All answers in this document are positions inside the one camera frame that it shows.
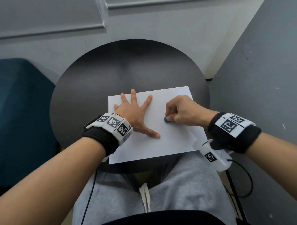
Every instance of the blue eraser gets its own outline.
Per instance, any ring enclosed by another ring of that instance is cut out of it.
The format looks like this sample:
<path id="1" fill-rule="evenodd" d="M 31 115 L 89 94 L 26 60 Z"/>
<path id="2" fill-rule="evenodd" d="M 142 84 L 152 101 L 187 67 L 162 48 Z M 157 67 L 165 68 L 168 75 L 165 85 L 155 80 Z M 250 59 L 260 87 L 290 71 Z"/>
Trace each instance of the blue eraser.
<path id="1" fill-rule="evenodd" d="M 167 120 L 166 117 L 164 117 L 164 121 L 165 121 L 165 123 L 169 123 L 170 122 L 170 121 Z"/>

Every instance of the black wrist strap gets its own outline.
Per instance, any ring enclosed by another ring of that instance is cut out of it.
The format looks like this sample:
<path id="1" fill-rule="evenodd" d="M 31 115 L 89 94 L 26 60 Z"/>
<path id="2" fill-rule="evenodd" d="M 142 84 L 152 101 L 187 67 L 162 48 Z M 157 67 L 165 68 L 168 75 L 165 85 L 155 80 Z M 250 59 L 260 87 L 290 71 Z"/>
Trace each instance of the black wrist strap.
<path id="1" fill-rule="evenodd" d="M 211 147 L 214 150 L 227 148 L 234 152 L 245 153 L 260 135 L 261 129 L 249 125 L 235 138 L 215 124 L 224 114 L 226 113 L 216 114 L 208 126 L 208 132 L 214 139 Z"/>
<path id="2" fill-rule="evenodd" d="M 82 133 L 83 137 L 90 137 L 98 141 L 105 148 L 106 156 L 113 154 L 119 147 L 118 140 L 108 131 L 101 127 L 91 127 L 85 129 Z"/>

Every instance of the table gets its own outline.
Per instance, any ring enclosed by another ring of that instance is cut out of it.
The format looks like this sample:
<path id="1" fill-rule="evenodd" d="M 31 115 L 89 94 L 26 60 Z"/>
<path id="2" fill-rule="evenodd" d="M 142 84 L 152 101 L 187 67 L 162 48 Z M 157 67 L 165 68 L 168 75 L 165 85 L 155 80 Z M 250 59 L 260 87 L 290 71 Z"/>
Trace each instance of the table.
<path id="1" fill-rule="evenodd" d="M 108 96 L 189 86 L 194 101 L 209 108 L 209 90 L 198 66 L 164 43 L 129 39 L 97 47 L 61 76 L 50 103 L 50 122 L 63 148 L 81 137 L 83 126 L 108 112 Z M 111 173 L 138 173 L 173 162 L 181 154 L 109 165 Z"/>

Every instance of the paper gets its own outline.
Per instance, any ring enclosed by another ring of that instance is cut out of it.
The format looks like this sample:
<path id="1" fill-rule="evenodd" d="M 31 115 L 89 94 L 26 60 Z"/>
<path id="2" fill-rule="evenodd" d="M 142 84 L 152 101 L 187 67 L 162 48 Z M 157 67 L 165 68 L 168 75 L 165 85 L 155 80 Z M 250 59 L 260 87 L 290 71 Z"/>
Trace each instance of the paper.
<path id="1" fill-rule="evenodd" d="M 196 140 L 201 145 L 207 141 L 202 127 L 189 127 L 164 121 L 168 101 L 177 95 L 188 95 L 192 98 L 188 86 L 136 93 L 138 105 L 141 106 L 150 94 L 153 100 L 146 110 L 144 123 L 148 128 L 159 132 L 161 138 L 155 139 L 133 132 L 126 142 L 110 155 L 109 164 L 190 152 L 194 151 L 192 145 Z M 125 96 L 131 103 L 131 94 Z M 120 95 L 109 96 L 108 113 L 115 111 L 114 104 L 121 103 Z"/>

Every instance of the drawstring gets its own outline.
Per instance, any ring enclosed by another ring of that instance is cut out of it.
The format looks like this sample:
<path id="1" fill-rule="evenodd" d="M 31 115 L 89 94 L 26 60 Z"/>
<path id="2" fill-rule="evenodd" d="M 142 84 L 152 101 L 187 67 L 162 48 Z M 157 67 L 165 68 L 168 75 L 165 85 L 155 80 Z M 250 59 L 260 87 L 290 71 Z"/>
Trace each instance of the drawstring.
<path id="1" fill-rule="evenodd" d="M 148 189 L 148 184 L 144 183 L 141 188 L 139 188 L 139 192 L 141 194 L 141 198 L 142 198 L 142 202 L 144 204 L 144 209 L 147 212 L 151 212 L 151 197 L 149 195 L 149 189 Z"/>

